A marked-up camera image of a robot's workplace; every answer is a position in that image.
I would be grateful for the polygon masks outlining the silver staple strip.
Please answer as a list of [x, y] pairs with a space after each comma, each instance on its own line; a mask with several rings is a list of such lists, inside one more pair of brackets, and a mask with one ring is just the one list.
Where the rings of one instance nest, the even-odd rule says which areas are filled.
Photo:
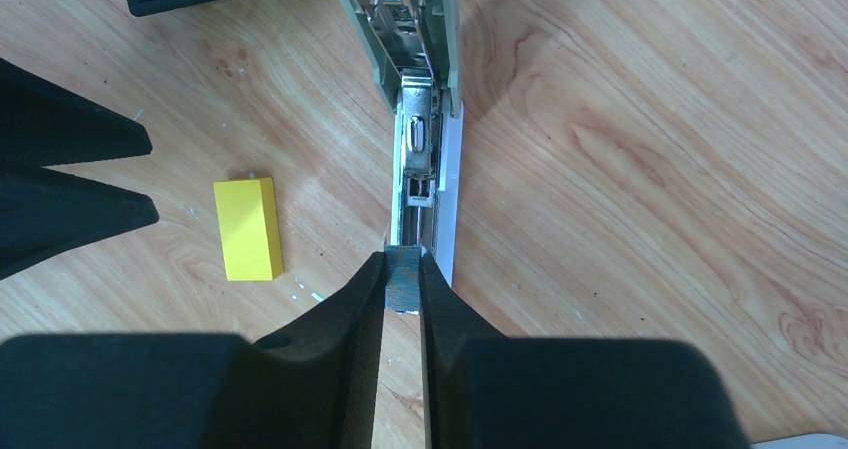
[[398, 314], [420, 311], [420, 246], [386, 246], [387, 282], [385, 308]]

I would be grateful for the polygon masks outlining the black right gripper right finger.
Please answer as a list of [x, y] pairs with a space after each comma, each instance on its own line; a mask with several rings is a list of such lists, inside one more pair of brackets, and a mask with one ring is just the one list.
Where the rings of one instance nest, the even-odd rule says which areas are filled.
[[509, 337], [419, 269], [431, 448], [745, 448], [720, 376], [690, 344]]

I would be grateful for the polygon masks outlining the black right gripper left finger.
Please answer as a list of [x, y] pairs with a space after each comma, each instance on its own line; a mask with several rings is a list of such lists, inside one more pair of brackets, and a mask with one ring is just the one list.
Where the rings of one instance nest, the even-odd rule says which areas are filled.
[[5, 448], [367, 448], [384, 254], [289, 324], [230, 333], [29, 334], [1, 346]]

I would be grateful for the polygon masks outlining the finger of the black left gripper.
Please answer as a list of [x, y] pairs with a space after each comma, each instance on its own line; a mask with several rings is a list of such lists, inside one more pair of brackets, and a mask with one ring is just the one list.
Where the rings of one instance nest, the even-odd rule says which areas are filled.
[[1, 277], [159, 220], [146, 195], [41, 167], [1, 164]]
[[149, 155], [143, 125], [1, 61], [1, 159], [54, 166]]

